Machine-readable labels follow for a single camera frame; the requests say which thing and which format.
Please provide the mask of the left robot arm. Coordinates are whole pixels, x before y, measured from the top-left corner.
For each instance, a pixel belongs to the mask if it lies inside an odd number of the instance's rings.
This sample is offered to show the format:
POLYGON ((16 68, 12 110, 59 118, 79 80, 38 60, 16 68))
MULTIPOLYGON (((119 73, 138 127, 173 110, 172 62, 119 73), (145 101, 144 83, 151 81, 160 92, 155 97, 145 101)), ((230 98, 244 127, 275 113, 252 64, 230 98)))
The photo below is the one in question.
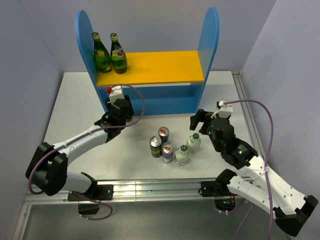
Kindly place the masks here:
POLYGON ((78 192, 86 200, 98 193, 97 181, 85 172, 74 173, 68 166, 91 149, 110 142, 132 120, 134 110, 125 95, 108 101, 109 110, 86 131, 60 143, 41 143, 26 170, 28 187, 36 185, 41 193, 53 196, 61 190, 78 192))

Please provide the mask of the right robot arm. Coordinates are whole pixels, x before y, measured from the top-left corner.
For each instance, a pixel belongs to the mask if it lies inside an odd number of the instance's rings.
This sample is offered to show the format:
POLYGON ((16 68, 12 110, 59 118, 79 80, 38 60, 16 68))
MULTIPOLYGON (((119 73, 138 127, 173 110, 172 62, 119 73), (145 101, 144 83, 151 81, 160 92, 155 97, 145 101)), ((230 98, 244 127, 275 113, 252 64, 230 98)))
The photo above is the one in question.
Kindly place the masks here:
POLYGON ((214 181, 201 182, 202 195, 215 197, 229 193, 241 196, 269 213, 286 234, 296 237, 319 201, 283 180, 247 142, 235 135, 229 118, 199 109, 190 117, 190 130, 202 123, 200 133, 209 136, 216 152, 236 171, 225 169, 214 181))

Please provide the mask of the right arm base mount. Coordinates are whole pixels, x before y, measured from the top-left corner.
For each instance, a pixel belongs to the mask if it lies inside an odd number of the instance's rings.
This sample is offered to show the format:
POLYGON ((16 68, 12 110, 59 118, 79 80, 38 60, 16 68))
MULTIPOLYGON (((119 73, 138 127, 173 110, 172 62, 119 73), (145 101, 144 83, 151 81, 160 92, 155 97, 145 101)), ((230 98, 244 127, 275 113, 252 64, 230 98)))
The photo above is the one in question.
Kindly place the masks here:
POLYGON ((232 211, 236 207, 234 195, 222 183, 213 181, 201 181, 198 194, 204 198, 212 197, 214 206, 219 211, 232 211))

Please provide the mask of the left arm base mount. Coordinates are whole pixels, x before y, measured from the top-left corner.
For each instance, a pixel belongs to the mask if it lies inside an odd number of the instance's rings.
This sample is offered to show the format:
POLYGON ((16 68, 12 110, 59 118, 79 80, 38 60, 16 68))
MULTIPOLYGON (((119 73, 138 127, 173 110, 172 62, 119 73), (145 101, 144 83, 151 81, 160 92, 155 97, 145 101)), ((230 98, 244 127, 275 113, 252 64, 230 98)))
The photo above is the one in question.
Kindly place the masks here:
POLYGON ((113 199, 114 186, 112 184, 98 184, 87 192, 80 193, 70 191, 67 196, 68 202, 78 203, 78 213, 81 217, 93 218, 101 207, 109 208, 108 217, 112 214, 113 209, 103 201, 111 201, 113 199))

